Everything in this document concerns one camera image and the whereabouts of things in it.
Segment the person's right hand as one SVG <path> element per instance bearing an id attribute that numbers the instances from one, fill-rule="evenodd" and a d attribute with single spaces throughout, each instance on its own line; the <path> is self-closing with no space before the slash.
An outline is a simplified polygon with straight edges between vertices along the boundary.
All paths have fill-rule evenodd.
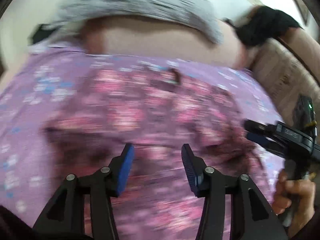
<path id="1" fill-rule="evenodd" d="M 287 230 L 289 238 L 294 237 L 312 219 L 315 214 L 316 184 L 309 179 L 289 180 L 281 170 L 276 183 L 272 209 L 277 215 L 293 208 L 293 218 Z"/>

